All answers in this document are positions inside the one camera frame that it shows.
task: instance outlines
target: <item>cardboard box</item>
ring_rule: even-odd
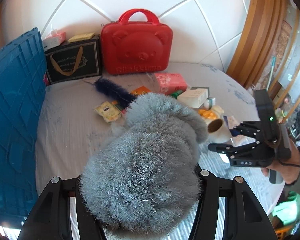
[[[99,35],[85,41],[65,41],[47,50],[45,56],[50,84],[102,74]]]
[[[178,96],[177,100],[191,108],[200,108],[208,98],[209,92],[206,88],[191,88]]]
[[[154,76],[159,93],[170,95],[177,90],[187,90],[187,83],[179,73],[154,73]]]

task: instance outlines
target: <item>pink tissue box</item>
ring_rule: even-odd
[[[43,50],[47,51],[48,49],[52,49],[56,46],[59,46],[66,40],[66,32],[59,32],[56,31],[53,34],[49,34],[43,41]]]
[[[187,90],[187,83],[179,73],[154,73],[159,93],[170,95],[177,90]]]

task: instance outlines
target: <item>white mug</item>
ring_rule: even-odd
[[[213,143],[225,143],[232,138],[232,134],[223,119],[213,120],[208,124],[209,139]]]

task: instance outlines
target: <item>feather duster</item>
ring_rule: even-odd
[[[94,85],[98,92],[118,101],[123,108],[126,108],[133,100],[136,99],[134,95],[130,94],[123,87],[108,79],[100,78],[94,83]]]

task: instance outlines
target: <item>yellow candy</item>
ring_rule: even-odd
[[[199,110],[198,110],[198,114],[203,115],[203,113],[204,113],[205,111],[206,111],[206,110],[204,110],[204,109],[199,109]]]
[[[202,116],[212,120],[218,119],[218,116],[211,110],[205,111]]]

